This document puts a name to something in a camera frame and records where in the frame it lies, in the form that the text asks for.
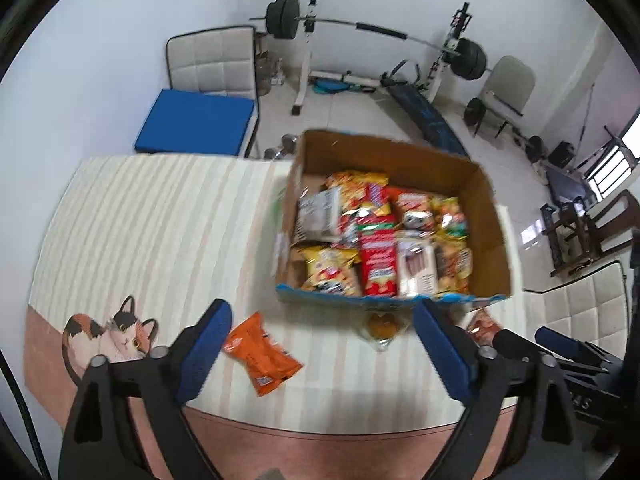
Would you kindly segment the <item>chocolate stick packet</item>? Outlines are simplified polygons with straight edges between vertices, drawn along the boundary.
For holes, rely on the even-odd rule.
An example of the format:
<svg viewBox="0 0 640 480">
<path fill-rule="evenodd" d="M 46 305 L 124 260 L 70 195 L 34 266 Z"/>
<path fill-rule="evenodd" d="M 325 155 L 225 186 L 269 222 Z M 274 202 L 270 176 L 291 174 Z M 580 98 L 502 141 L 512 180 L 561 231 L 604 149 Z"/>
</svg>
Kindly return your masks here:
<svg viewBox="0 0 640 480">
<path fill-rule="evenodd" d="M 398 295 L 400 298 L 435 296 L 438 292 L 434 249 L 428 240 L 397 241 Z"/>
</svg>

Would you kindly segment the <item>striped cat print tablecloth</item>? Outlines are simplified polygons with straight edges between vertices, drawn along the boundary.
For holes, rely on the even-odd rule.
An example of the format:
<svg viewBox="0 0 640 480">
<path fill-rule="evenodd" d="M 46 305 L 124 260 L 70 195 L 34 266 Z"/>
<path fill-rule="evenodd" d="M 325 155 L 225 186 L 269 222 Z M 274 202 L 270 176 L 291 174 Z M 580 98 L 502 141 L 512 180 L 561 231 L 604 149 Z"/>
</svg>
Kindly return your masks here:
<svg viewBox="0 0 640 480">
<path fill-rule="evenodd" d="M 75 384 L 62 331 L 75 313 L 104 323 L 127 297 L 170 344 L 210 305 L 235 322 L 262 316 L 302 364 L 258 396 L 242 365 L 220 356 L 186 417 L 227 479 L 277 468 L 289 479 L 419 479 L 461 415 L 419 338 L 384 351 L 364 339 L 366 310 L 285 304 L 276 294 L 287 162 L 114 156 L 83 162 L 44 237 L 29 295 L 28 390 L 59 424 Z"/>
</svg>

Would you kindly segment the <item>white padded chair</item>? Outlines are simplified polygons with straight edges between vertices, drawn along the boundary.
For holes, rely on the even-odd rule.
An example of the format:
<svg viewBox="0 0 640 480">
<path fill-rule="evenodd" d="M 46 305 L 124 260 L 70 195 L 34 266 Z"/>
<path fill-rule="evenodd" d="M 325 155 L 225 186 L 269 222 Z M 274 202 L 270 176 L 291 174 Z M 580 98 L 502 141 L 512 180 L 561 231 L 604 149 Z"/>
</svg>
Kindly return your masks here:
<svg viewBox="0 0 640 480">
<path fill-rule="evenodd" d="M 545 292 L 524 292 L 526 337 L 535 339 L 542 326 L 581 341 L 589 341 L 623 359 L 629 304 L 625 274 L 613 261 L 582 278 Z"/>
<path fill-rule="evenodd" d="M 254 102 L 239 155 L 256 158 L 260 104 L 256 68 L 256 28 L 236 25 L 198 30 L 166 41 L 171 89 L 212 96 L 236 96 Z"/>
</svg>

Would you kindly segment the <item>orange snack packet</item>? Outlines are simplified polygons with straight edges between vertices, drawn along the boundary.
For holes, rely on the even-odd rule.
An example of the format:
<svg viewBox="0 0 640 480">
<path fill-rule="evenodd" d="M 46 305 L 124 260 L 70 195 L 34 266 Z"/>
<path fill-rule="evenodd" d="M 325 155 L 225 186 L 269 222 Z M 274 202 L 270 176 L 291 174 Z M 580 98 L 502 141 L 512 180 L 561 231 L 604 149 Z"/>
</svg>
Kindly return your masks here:
<svg viewBox="0 0 640 480">
<path fill-rule="evenodd" d="M 222 350 L 242 364 L 258 396 L 273 392 L 303 368 L 271 338 L 259 312 L 229 333 Z"/>
</svg>

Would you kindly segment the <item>grey chair background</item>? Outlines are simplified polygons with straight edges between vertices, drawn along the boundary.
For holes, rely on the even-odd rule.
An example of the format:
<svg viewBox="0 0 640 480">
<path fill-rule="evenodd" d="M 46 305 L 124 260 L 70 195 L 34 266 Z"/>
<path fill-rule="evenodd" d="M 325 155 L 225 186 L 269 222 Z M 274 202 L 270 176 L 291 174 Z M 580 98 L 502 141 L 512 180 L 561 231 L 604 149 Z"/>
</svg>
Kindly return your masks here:
<svg viewBox="0 0 640 480">
<path fill-rule="evenodd" d="M 518 58 L 505 55 L 490 71 L 480 94 L 473 98 L 464 111 L 464 121 L 474 127 L 473 136 L 480 131 L 488 114 L 501 120 L 495 138 L 506 126 L 518 136 L 521 134 L 524 107 L 536 84 L 534 71 Z"/>
</svg>

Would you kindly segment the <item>silver grey snack packet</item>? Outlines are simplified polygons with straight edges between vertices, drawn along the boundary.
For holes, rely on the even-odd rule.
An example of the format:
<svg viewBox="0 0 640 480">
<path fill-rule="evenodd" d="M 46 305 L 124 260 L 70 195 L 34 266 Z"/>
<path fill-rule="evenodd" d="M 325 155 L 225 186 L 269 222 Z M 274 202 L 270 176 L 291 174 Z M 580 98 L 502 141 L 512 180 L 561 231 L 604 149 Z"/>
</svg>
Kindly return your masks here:
<svg viewBox="0 0 640 480">
<path fill-rule="evenodd" d="M 336 243 L 341 236 L 341 190 L 306 191 L 298 200 L 294 243 Z"/>
</svg>

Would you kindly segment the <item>blue cushion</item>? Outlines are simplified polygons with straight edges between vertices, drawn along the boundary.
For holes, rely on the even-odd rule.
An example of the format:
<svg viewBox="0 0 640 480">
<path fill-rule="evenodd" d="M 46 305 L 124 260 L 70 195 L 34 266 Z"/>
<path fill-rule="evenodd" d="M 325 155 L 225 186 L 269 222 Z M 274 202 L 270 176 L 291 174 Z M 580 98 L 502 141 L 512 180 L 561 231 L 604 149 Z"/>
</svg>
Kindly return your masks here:
<svg viewBox="0 0 640 480">
<path fill-rule="evenodd" d="M 165 89 L 140 130 L 137 153 L 239 156 L 255 101 Z"/>
</svg>

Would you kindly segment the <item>red large snack bag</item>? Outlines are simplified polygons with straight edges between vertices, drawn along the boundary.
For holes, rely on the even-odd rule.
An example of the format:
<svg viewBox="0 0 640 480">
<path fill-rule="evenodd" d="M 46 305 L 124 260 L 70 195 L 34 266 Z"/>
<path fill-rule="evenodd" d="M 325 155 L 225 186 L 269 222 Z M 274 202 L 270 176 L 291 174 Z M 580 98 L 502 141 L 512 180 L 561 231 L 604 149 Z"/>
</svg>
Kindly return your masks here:
<svg viewBox="0 0 640 480">
<path fill-rule="evenodd" d="M 361 283 L 366 296 L 397 294 L 397 247 L 390 229 L 364 231 L 360 236 Z"/>
</svg>

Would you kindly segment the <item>dark weight bench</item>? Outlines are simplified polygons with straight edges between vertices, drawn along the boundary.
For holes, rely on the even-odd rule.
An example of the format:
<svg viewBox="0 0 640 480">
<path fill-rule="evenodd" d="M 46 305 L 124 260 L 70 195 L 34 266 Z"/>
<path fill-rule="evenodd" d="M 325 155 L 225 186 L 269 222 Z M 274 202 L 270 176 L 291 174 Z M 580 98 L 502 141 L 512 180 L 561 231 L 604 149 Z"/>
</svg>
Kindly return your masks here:
<svg viewBox="0 0 640 480">
<path fill-rule="evenodd" d="M 416 86 L 392 84 L 386 87 L 386 91 L 408 114 L 421 131 L 422 138 L 427 144 L 439 151 L 469 158 L 469 153 L 446 119 L 433 104 L 427 101 Z"/>
</svg>

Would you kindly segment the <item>dark wooden chair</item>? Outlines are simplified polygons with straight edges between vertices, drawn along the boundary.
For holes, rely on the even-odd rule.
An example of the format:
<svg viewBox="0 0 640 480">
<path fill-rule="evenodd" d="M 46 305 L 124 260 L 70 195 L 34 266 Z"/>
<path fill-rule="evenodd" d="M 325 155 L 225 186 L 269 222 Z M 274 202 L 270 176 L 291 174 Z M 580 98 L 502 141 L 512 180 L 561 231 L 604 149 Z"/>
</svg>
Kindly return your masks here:
<svg viewBox="0 0 640 480">
<path fill-rule="evenodd" d="M 572 276 L 601 259 L 631 248 L 632 238 L 605 248 L 613 238 L 639 229 L 639 202 L 628 190 L 618 193 L 597 214 L 578 214 L 578 200 L 559 207 L 540 207 L 542 234 L 547 237 L 553 270 L 552 278 Z"/>
</svg>

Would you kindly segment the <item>yellow cheese snack bag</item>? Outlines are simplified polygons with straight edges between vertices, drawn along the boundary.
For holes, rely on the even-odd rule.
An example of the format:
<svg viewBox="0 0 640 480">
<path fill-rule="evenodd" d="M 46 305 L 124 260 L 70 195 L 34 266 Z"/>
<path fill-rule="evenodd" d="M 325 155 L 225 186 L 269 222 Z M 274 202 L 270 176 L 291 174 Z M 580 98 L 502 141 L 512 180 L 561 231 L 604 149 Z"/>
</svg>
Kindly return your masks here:
<svg viewBox="0 0 640 480">
<path fill-rule="evenodd" d="M 324 181 L 326 188 L 340 190 L 341 214 L 366 214 L 384 217 L 390 214 L 386 174 L 360 171 L 340 171 L 330 174 Z"/>
</svg>

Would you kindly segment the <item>brown chocolate wafer packet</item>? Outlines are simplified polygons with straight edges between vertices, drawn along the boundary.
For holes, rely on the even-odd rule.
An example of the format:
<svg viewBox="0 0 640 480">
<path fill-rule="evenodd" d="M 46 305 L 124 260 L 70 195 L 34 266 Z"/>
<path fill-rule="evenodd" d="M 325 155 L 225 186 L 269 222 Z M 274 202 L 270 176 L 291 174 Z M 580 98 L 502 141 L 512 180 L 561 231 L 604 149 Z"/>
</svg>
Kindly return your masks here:
<svg viewBox="0 0 640 480">
<path fill-rule="evenodd" d="M 492 347 L 495 336 L 501 331 L 502 326 L 484 308 L 475 311 L 465 329 L 465 333 L 480 347 Z"/>
</svg>

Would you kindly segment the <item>white barbell rack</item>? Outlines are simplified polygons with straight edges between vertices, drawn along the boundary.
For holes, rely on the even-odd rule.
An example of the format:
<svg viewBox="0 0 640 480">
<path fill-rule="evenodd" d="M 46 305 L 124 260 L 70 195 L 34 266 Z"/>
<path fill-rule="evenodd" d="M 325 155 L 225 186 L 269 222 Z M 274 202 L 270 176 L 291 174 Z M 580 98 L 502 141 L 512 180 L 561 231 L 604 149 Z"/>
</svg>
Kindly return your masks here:
<svg viewBox="0 0 640 480">
<path fill-rule="evenodd" d="M 306 14 L 317 16 L 316 6 L 317 6 L 317 0 L 309 0 Z M 382 86 L 383 79 L 390 79 L 390 76 L 384 76 L 380 80 L 376 80 L 376 79 L 358 78 L 348 73 L 338 74 L 338 73 L 322 72 L 322 70 L 312 70 L 311 69 L 311 59 L 312 59 L 311 45 L 312 45 L 312 35 L 316 30 L 316 25 L 314 25 L 314 27 L 311 27 L 310 25 L 305 26 L 302 23 L 299 23 L 299 28 L 302 28 L 304 30 L 305 50 L 304 50 L 302 68 L 300 69 L 300 73 L 299 73 L 298 91 L 297 91 L 296 98 L 291 110 L 291 113 L 293 116 L 299 116 L 300 112 L 302 111 L 304 101 L 305 101 L 306 91 L 309 86 L 309 81 L 311 81 L 311 79 L 324 78 L 332 81 L 344 82 L 344 84 L 351 84 L 352 86 L 356 84 L 356 86 L 366 87 L 368 89 L 373 89 L 373 90 Z M 439 52 L 439 57 L 436 58 L 436 61 L 434 62 L 432 69 L 426 78 L 426 83 L 423 85 L 423 87 L 426 89 L 426 92 L 427 92 L 427 99 L 430 102 L 432 102 L 435 99 L 435 96 L 437 96 L 437 91 L 439 89 L 440 83 L 442 82 L 442 74 L 444 73 L 444 70 L 446 67 L 450 68 L 450 66 L 444 62 L 444 60 L 442 59 L 442 54 Z"/>
</svg>

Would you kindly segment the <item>panda biscuit packet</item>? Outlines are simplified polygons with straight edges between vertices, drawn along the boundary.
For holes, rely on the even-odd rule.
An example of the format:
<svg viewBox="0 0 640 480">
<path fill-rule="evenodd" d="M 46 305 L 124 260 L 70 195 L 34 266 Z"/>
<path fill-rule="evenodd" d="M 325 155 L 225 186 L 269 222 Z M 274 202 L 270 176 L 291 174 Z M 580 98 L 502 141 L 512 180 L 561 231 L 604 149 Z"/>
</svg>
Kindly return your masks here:
<svg viewBox="0 0 640 480">
<path fill-rule="evenodd" d="M 433 232 L 435 218 L 430 196 L 422 192 L 401 191 L 393 197 L 400 224 L 406 230 Z"/>
</svg>

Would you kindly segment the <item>barbell with black plates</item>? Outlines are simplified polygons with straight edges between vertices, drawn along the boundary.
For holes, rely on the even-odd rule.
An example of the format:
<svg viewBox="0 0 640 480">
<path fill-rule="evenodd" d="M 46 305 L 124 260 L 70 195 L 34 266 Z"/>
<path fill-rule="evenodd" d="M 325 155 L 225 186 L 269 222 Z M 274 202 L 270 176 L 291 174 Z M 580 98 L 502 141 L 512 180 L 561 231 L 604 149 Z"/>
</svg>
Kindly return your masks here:
<svg viewBox="0 0 640 480">
<path fill-rule="evenodd" d="M 365 22 L 352 22 L 338 18 L 317 18 L 314 15 L 300 14 L 299 0 L 274 0 L 266 7 L 264 16 L 255 16 L 251 21 L 264 21 L 268 35 L 276 39 L 293 40 L 298 32 L 299 23 L 314 27 L 315 24 L 328 24 L 350 27 L 362 32 L 370 32 L 401 41 L 411 41 L 429 47 L 442 54 L 442 59 L 458 77 L 465 80 L 477 80 L 487 70 L 487 56 L 480 44 L 465 38 L 463 33 L 471 21 L 470 4 L 465 2 L 452 18 L 449 34 L 442 46 L 411 36 L 400 30 L 391 29 Z"/>
</svg>

